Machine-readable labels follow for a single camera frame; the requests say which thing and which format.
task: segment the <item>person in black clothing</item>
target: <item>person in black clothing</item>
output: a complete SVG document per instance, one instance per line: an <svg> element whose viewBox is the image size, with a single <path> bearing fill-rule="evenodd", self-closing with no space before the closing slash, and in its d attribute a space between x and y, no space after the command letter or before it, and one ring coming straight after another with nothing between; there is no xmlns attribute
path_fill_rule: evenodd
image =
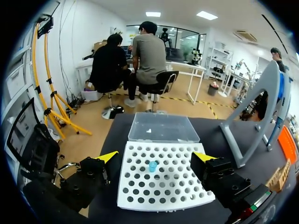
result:
<svg viewBox="0 0 299 224"><path fill-rule="evenodd" d="M89 81L98 92L108 92L117 89L124 82L127 89L131 71L128 69L125 51L120 47L122 37L112 34L107 44L99 48L93 56L93 69Z"/></svg>
<svg viewBox="0 0 299 224"><path fill-rule="evenodd" d="M279 66L279 70L281 72L285 72L285 65L282 62L281 52L277 48L271 49L272 58ZM256 105L256 114L251 118L252 121L261 121L266 114L266 109L268 105L268 93L265 91L263 93L262 98L260 99L260 102Z"/></svg>

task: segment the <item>wooden floor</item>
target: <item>wooden floor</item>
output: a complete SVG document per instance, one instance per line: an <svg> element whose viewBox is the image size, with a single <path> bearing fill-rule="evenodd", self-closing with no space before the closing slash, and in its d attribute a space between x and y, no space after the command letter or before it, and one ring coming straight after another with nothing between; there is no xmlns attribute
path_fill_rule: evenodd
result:
<svg viewBox="0 0 299 224"><path fill-rule="evenodd" d="M186 94L189 86L189 81L189 76L178 76L171 92L164 94L163 97L189 100ZM233 105L232 96L223 98L218 93L214 97L207 94L207 90L211 82L212 80L202 81L197 100L213 104L228 106ZM193 78L191 87L192 96L195 96L196 94L198 83L199 78ZM114 93L127 94L127 91L118 89ZM151 107L150 101L147 103L140 101L140 104L136 108L129 108L123 103L124 99L126 98L128 98L128 96L112 96L113 104L123 106L125 113L134 114L136 112L143 112ZM101 116L102 110L107 106L108 98L107 96L104 96L97 102L82 105L81 108L78 109L77 115L71 116L71 119L75 124L91 131L93 135L89 136L82 132L77 135L70 126L64 127L63 132L66 135L66 139L60 144L60 152L65 155L65 159L63 161L60 161L60 166L68 162L79 162L87 156L97 157L100 155L106 135L108 134L110 126L113 122L113 120L105 120ZM233 111L231 107L207 105L206 103L196 103L195 105L192 105L192 103L188 101L165 98L160 99L158 109L167 111L168 114L208 119L215 119L216 117L219 119L226 119ZM73 172L75 172L75 168L70 168L66 171L63 171L63 176L68 177ZM80 213L87 216L88 209L82 209Z"/></svg>

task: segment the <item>gray curved stand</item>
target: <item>gray curved stand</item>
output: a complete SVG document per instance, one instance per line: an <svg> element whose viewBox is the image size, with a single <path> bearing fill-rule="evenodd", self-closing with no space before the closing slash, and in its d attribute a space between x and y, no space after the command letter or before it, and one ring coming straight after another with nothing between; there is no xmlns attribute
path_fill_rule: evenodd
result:
<svg viewBox="0 0 299 224"><path fill-rule="evenodd" d="M245 163L250 159L266 132L266 127L270 123L276 107L277 96L279 92L279 83L279 67L275 61L271 61L262 73L256 85L247 94L247 97L243 100L243 102L235 109L235 111L229 116L227 120L220 124L225 138L227 139L228 144L232 150L238 168L244 166ZM229 126L231 125L234 118L239 116L239 114L251 103L251 101L254 100L263 91L268 92L268 106L266 109L265 117L261 122L259 122L260 128L256 139L252 142L252 145L247 150L247 152L242 155L240 148L229 129Z"/></svg>

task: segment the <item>yellow tripod stand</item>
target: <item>yellow tripod stand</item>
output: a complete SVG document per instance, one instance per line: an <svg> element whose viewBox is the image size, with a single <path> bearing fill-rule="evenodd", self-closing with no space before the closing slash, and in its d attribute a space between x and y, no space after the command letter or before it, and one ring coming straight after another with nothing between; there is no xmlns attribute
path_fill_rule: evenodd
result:
<svg viewBox="0 0 299 224"><path fill-rule="evenodd" d="M36 71L36 40L37 40L37 33L38 33L38 29L39 29L40 24L36 24L35 30L34 30L34 35L33 35L33 44L32 44L32 67L33 67L33 75L34 75L34 80L36 83L36 90L38 93L39 98L41 99L42 105L45 109L44 111L44 120L45 120L45 125L48 126L48 120L47 117L49 117L50 121L52 122L52 124L54 125L55 129L57 130L57 132L59 133L59 135L61 136L62 139L65 139L65 135L62 133L62 131L60 130L60 124L59 122L56 120L61 120L64 123L71 125L72 128L76 131L77 134L79 134L79 131L85 132L86 134L92 135L91 132L81 128L80 126L74 124L71 122L71 120L69 119L69 117L67 116L67 114L65 113L65 111L63 110L62 106L60 105L58 99L60 99L64 104L67 105L67 107L73 112L76 113L62 98L61 96L59 96L57 94L56 91L54 91L54 87L53 87L53 83L49 80L51 80L50 77L50 70L49 70L49 64L48 64L48 49L47 49L47 43L48 43L48 34L46 33L45 35L45 61L46 61L46 70L47 70L47 75L48 75L48 82L50 84L50 88L52 90L52 94L51 94L51 108L47 107L47 104L44 100L43 94L41 92L41 88L39 86L39 82L38 82L38 77L37 77L37 71ZM53 97L57 103L57 106L59 108L59 111L61 112L62 115L57 114L54 110L53 110Z"/></svg>

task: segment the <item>plastic box lid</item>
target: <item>plastic box lid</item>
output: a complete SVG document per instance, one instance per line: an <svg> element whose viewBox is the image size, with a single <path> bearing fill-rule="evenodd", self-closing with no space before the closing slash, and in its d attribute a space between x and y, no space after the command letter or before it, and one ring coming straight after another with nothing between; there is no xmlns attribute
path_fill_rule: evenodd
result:
<svg viewBox="0 0 299 224"><path fill-rule="evenodd" d="M129 141L198 143L199 136L187 117L139 112L135 114Z"/></svg>

